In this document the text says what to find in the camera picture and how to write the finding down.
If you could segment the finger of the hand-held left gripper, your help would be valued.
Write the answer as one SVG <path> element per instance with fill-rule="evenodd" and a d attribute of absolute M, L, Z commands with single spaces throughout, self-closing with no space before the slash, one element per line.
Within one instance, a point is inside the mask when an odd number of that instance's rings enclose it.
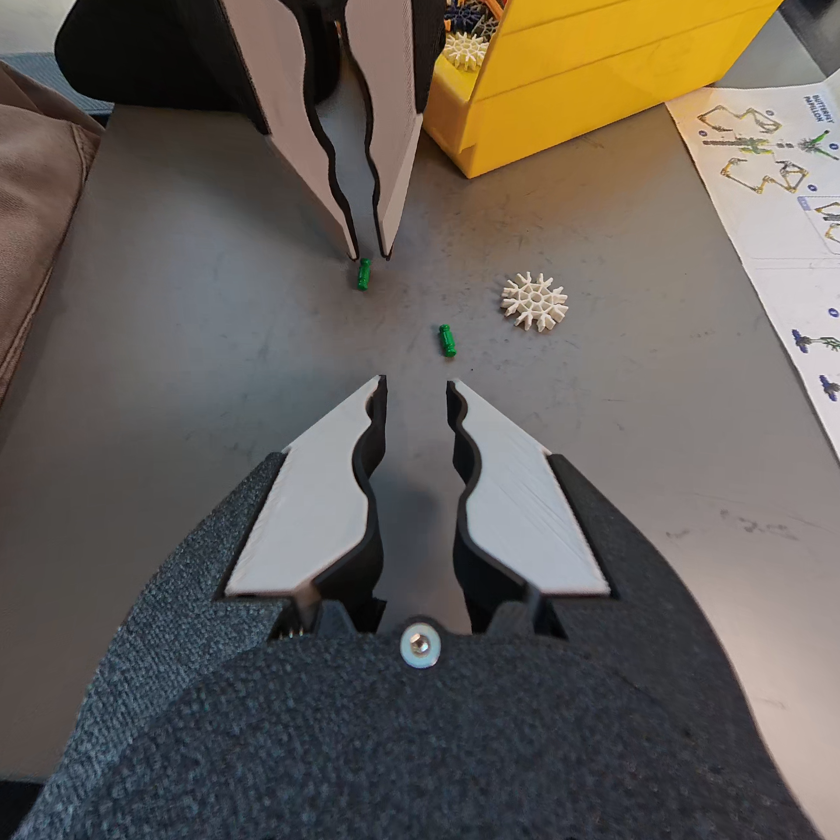
<path fill-rule="evenodd" d="M 335 149 L 315 109 L 315 49 L 300 2 L 223 1 L 267 138 L 297 176 L 322 226 L 358 258 L 350 205 L 335 171 Z"/>
<path fill-rule="evenodd" d="M 415 79 L 413 2 L 349 1 L 344 29 L 369 95 L 366 151 L 374 174 L 374 220 L 390 258 L 422 126 Z"/>

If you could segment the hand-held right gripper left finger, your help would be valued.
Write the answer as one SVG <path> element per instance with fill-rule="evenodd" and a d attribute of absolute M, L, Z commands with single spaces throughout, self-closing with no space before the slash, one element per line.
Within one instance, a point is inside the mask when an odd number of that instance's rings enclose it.
<path fill-rule="evenodd" d="M 294 439 L 243 537 L 226 597 L 291 599 L 302 625 L 324 601 L 378 622 L 383 546 L 370 478 L 385 454 L 386 378 L 377 375 Z"/>

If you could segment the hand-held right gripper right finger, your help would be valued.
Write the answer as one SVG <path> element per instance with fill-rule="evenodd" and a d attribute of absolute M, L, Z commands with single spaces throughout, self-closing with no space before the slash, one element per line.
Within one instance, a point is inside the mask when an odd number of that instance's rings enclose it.
<path fill-rule="evenodd" d="M 465 596 L 609 595 L 549 450 L 462 381 L 446 396 L 465 482 L 454 546 Z"/>

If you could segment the pile of colourful building pieces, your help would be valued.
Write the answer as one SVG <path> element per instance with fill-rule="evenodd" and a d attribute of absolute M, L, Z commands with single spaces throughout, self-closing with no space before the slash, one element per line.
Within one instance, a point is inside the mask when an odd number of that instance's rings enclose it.
<path fill-rule="evenodd" d="M 505 1 L 447 1 L 444 13 L 446 60 L 457 69 L 480 69 L 506 4 Z"/>

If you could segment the yellow plastic bin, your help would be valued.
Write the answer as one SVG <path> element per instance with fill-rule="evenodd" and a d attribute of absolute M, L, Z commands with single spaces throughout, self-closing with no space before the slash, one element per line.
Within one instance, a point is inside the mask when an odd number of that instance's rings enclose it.
<path fill-rule="evenodd" d="M 719 81 L 779 1 L 510 1 L 482 68 L 439 57 L 423 128 L 475 177 Z"/>

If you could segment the white snowflake connector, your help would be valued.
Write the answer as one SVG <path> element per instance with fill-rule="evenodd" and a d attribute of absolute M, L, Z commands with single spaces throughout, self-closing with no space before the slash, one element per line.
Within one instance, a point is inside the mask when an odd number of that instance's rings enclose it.
<path fill-rule="evenodd" d="M 500 294 L 500 308 L 506 318 L 525 331 L 552 330 L 563 321 L 569 308 L 562 287 L 553 288 L 553 279 L 543 274 L 533 277 L 529 271 L 508 280 Z"/>

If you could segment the grey desk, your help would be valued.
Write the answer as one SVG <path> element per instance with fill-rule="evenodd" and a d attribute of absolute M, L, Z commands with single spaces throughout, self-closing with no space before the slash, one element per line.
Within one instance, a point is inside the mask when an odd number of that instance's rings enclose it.
<path fill-rule="evenodd" d="M 785 757 L 759 689 L 837 688 L 838 547 L 779 566 L 838 537 L 837 459 L 669 113 L 476 182 L 420 131 L 386 258 L 337 21 L 358 258 L 242 113 L 111 116 L 3 454 L 38 552 L 2 561 L 53 665 L 83 610 L 121 622 L 19 836 L 836 837 L 837 760 L 816 724 Z M 526 271 L 550 331 L 500 307 Z M 282 450 L 377 375 L 378 622 L 226 597 Z M 549 450 L 609 595 L 465 596 L 450 381 Z"/>

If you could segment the folded paper instruction sheet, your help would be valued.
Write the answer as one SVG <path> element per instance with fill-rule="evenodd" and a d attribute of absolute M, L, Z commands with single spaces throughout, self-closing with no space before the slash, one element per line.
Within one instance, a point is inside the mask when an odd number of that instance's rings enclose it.
<path fill-rule="evenodd" d="M 839 72 L 669 101 L 711 201 L 839 451 Z"/>

